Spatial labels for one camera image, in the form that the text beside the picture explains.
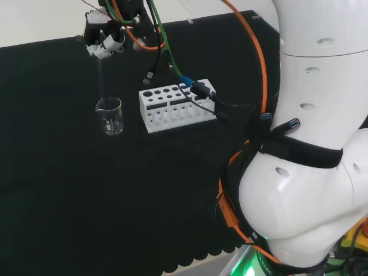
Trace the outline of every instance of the velcro strap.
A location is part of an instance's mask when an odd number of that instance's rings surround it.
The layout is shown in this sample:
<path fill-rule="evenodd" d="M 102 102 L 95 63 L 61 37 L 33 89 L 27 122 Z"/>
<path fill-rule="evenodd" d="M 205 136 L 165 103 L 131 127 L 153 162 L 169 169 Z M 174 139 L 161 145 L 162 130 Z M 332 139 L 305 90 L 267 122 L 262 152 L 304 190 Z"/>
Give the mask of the velcro strap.
<path fill-rule="evenodd" d="M 263 140 L 259 152 L 314 168 L 335 168 L 343 157 L 343 149 L 318 147 L 276 133 Z"/>
<path fill-rule="evenodd" d="M 263 272 L 269 276 L 311 274 L 320 270 L 323 272 L 323 268 L 329 258 L 328 254 L 322 262 L 312 267 L 294 267 L 286 264 L 274 263 L 259 251 L 257 251 L 256 255 Z"/>

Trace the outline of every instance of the glass beaker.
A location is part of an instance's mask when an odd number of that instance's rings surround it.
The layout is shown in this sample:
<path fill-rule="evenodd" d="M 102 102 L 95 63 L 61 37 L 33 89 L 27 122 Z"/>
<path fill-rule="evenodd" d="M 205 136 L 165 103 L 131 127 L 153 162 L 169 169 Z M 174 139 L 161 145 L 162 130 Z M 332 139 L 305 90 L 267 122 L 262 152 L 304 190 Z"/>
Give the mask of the glass beaker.
<path fill-rule="evenodd" d="M 96 112 L 101 116 L 102 130 L 107 135 L 117 135 L 122 132 L 122 111 L 119 98 L 108 97 L 99 100 Z"/>

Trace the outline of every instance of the green cable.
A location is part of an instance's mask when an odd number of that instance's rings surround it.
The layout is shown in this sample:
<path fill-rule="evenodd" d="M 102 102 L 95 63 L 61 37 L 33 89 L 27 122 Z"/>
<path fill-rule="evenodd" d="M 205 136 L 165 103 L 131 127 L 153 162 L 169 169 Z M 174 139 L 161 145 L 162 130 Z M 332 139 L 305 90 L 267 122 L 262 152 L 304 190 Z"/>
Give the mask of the green cable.
<path fill-rule="evenodd" d="M 156 15 L 156 18 L 157 18 L 157 21 L 159 23 L 159 26 L 161 28 L 161 32 L 162 32 L 162 37 L 163 37 L 163 40 L 165 41 L 165 45 L 166 45 L 166 50 L 169 51 L 170 53 L 170 58 L 171 58 L 171 63 L 172 63 L 172 66 L 174 67 L 174 70 L 175 70 L 175 73 L 178 75 L 179 78 L 183 77 L 183 74 L 180 72 L 177 64 L 175 63 L 175 60 L 173 58 L 173 54 L 171 53 L 171 49 L 170 49 L 170 45 L 167 41 L 167 36 L 166 36 L 166 33 L 165 33 L 165 30 L 163 28 L 163 25 L 162 25 L 162 22 L 161 22 L 161 19 L 160 19 L 160 16 L 159 16 L 159 13 L 157 12 L 157 9 L 156 9 L 156 6 L 155 6 L 155 3 L 153 0 L 149 0 L 151 5 L 152 5 L 152 8 L 154 10 L 154 13 Z"/>
<path fill-rule="evenodd" d="M 109 10 L 109 12 L 111 13 L 111 15 L 113 17 L 115 17 L 115 19 L 120 20 L 124 25 L 132 25 L 133 21 L 132 20 L 122 20 L 116 13 L 116 11 L 113 9 L 113 7 L 111 7 L 109 0 L 105 0 L 106 3 L 106 7 Z"/>

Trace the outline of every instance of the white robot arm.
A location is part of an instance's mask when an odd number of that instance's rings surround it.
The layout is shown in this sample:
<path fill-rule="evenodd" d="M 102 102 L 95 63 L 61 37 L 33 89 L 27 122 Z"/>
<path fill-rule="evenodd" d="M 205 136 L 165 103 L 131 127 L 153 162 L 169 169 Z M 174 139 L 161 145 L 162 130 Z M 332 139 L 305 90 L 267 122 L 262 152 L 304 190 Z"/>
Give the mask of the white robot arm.
<path fill-rule="evenodd" d="M 273 128 L 299 118 L 287 137 L 344 154 L 337 167 L 318 168 L 258 152 L 239 200 L 279 261 L 312 267 L 368 213 L 368 130 L 357 131 L 368 115 L 368 1 L 273 1 L 281 45 Z"/>

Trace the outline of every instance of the table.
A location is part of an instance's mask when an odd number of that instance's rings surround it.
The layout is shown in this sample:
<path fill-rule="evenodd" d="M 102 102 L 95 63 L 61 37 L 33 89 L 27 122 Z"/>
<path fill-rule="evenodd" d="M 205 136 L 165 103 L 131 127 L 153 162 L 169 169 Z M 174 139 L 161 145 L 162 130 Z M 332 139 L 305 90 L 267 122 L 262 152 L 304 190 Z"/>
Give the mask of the table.
<path fill-rule="evenodd" d="M 243 13 L 279 88 L 278 33 Z M 261 76 L 233 14 L 166 24 L 181 71 L 221 99 L 255 102 Z M 97 69 L 74 38 L 0 49 L 2 275 L 161 275 L 242 241 L 214 217 L 218 178 L 242 130 L 218 121 L 147 134 L 138 91 L 155 53 L 103 61 L 125 129 L 105 136 L 94 113 Z M 161 71 L 149 88 L 177 82 Z"/>

